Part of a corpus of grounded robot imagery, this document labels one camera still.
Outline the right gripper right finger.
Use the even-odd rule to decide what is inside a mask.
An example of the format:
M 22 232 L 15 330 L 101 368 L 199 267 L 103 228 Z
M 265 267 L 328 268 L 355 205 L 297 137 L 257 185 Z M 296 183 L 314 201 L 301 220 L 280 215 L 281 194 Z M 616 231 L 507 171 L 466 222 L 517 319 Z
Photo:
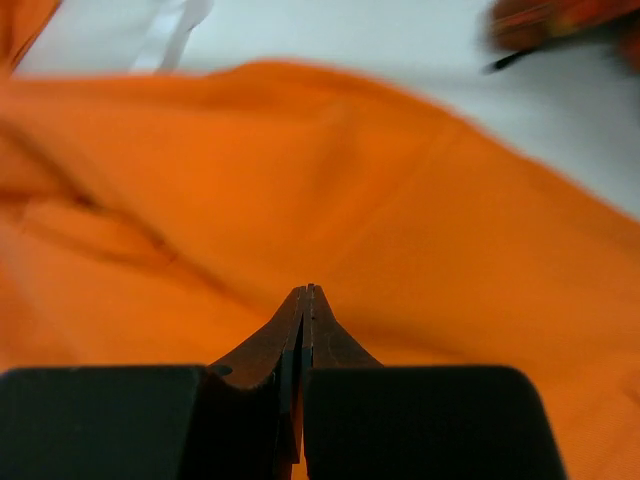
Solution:
M 385 366 L 310 285 L 303 440 L 312 479 L 563 479 L 542 400 L 501 365 Z

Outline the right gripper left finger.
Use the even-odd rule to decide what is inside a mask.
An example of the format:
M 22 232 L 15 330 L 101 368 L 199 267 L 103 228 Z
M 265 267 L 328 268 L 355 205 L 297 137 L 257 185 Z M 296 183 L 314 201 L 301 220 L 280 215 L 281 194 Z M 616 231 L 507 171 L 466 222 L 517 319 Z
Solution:
M 14 368 L 5 479 L 287 479 L 300 460 L 306 291 L 210 365 Z

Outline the orange trousers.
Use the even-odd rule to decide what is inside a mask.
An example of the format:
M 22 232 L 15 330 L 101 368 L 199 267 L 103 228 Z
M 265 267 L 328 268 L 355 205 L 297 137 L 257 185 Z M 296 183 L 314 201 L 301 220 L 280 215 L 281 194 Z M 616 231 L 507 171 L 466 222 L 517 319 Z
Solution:
M 639 225 L 441 106 L 345 70 L 19 76 L 1 5 L 1 377 L 210 365 L 298 287 L 385 366 L 501 365 L 567 475 L 639 475 Z

